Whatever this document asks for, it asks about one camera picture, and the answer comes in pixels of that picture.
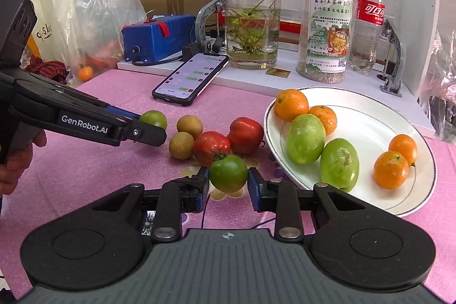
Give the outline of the person's left hand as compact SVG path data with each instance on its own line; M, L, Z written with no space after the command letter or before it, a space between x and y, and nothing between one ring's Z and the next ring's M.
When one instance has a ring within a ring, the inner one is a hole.
M23 172L32 162L33 146L44 147L46 142L46 133L42 130L24 150L16 151L8 157L6 164L0 166L1 194L10 195L14 192Z

